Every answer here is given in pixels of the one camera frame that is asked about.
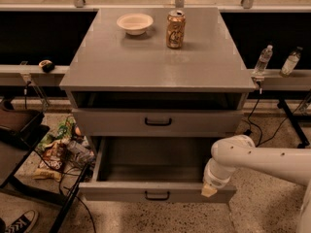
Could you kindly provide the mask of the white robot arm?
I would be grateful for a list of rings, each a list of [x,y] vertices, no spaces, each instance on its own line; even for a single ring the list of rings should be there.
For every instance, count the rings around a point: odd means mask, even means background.
[[[246,135],[216,141],[203,173],[201,194],[211,197],[225,187],[238,167],[306,186],[296,233],[311,233],[311,149],[257,148]]]

